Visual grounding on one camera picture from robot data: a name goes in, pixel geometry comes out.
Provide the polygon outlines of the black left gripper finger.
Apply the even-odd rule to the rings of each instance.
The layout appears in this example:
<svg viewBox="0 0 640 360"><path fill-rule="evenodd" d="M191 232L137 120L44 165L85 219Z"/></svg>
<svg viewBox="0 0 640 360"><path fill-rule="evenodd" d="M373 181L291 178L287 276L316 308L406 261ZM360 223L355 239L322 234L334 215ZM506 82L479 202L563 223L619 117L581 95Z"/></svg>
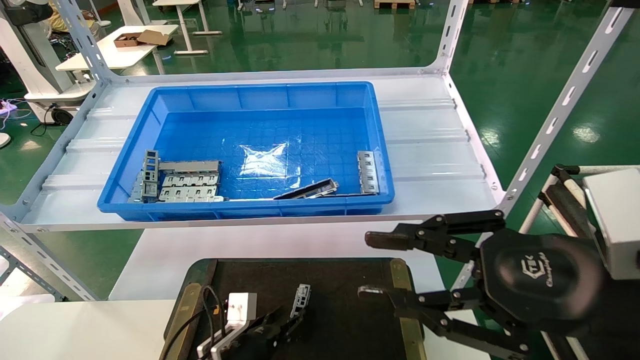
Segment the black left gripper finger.
<svg viewBox="0 0 640 360"><path fill-rule="evenodd" d="M298 312L293 317L282 317L275 321L276 334L273 338L274 346L283 346L292 342L297 335L297 329L306 318L306 312Z"/></svg>
<svg viewBox="0 0 640 360"><path fill-rule="evenodd" d="M284 314L282 307L274 308L274 310L258 317L252 323L252 331L280 331L282 328L281 319Z"/></svg>

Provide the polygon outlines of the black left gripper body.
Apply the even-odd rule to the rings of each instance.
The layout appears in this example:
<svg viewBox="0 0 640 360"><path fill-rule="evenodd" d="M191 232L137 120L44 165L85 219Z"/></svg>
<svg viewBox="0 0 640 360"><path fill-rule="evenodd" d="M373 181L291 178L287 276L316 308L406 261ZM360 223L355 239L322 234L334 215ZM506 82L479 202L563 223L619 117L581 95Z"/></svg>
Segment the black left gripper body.
<svg viewBox="0 0 640 360"><path fill-rule="evenodd" d="M281 325L259 325L231 342L233 360L270 360L281 342Z"/></svg>

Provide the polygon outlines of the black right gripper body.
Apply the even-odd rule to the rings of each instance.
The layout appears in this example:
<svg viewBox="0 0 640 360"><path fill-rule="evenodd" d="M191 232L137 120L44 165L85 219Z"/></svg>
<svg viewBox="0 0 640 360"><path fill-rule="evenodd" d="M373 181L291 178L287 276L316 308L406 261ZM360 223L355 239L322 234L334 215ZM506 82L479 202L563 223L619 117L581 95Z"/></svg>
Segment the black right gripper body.
<svg viewBox="0 0 640 360"><path fill-rule="evenodd" d="M598 251L568 235L503 228L478 252L487 310L506 326L581 333L609 282Z"/></svg>

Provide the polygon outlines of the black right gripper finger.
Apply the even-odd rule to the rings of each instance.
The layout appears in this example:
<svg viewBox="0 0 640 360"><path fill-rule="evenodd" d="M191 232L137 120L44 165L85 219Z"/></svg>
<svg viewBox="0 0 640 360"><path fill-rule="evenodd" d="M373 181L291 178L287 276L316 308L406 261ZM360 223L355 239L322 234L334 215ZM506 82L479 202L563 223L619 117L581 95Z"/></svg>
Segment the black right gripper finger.
<svg viewBox="0 0 640 360"><path fill-rule="evenodd" d="M365 243L373 249L416 249L466 264L479 260L480 250L461 235L493 233L505 227L501 210L437 214L419 224L398 223L389 232L368 231Z"/></svg>
<svg viewBox="0 0 640 360"><path fill-rule="evenodd" d="M384 298L393 307L394 316L413 319L437 337L504 360L525 360L530 347L524 333L516 329L509 334L496 332L448 316L449 312L479 308L482 292L474 288L461 291L414 292L404 288L362 285L359 298Z"/></svg>

